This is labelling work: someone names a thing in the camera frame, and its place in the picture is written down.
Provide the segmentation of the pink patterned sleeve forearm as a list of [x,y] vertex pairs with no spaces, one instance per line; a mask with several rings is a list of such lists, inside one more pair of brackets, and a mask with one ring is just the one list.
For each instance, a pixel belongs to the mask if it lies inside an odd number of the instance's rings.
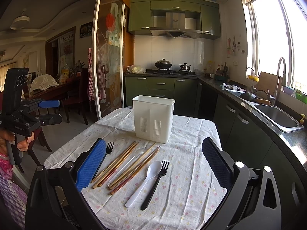
[[14,222],[25,229],[27,194],[12,181],[12,168],[9,157],[1,154],[1,196]]

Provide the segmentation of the person's left hand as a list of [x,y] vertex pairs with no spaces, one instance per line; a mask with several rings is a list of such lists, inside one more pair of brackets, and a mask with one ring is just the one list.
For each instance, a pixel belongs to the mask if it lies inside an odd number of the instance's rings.
[[[1,141],[0,152],[1,152],[2,155],[5,155],[5,156],[8,155],[6,142],[7,141],[13,142],[14,140],[15,140],[15,135],[12,132],[1,128],[1,131],[0,131],[0,141]],[[32,133],[31,137],[25,137],[25,139],[23,141],[18,142],[17,148],[19,149],[19,151],[25,152],[25,151],[28,150],[29,144],[33,140],[34,140],[34,133]]]

